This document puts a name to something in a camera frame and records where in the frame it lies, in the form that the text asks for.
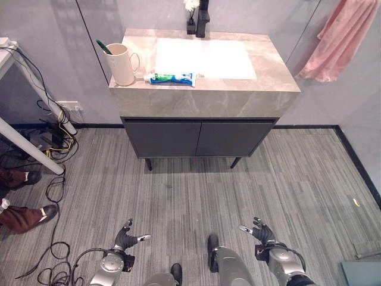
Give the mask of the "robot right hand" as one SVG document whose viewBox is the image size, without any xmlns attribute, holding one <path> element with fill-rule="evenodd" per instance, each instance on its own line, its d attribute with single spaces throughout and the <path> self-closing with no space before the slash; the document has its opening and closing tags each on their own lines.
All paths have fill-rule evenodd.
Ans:
<svg viewBox="0 0 381 286">
<path fill-rule="evenodd" d="M 247 232 L 259 240 L 262 245 L 267 245 L 276 242 L 276 237 L 274 236 L 273 231 L 263 223 L 259 217 L 253 218 L 254 226 L 249 228 L 248 226 L 239 225 L 239 229 L 243 232 Z"/>
</svg>

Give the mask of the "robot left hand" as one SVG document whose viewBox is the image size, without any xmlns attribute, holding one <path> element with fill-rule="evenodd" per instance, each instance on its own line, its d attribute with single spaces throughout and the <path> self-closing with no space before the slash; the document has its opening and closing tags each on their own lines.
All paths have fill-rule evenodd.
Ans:
<svg viewBox="0 0 381 286">
<path fill-rule="evenodd" d="M 130 218 L 119 230 L 114 240 L 113 249 L 125 251 L 127 248 L 130 248 L 139 242 L 147 241 L 152 238 L 151 234 L 144 234 L 137 237 L 129 235 L 128 232 L 130 231 L 130 227 L 132 226 L 132 224 L 133 224 L 133 219 Z"/>
</svg>

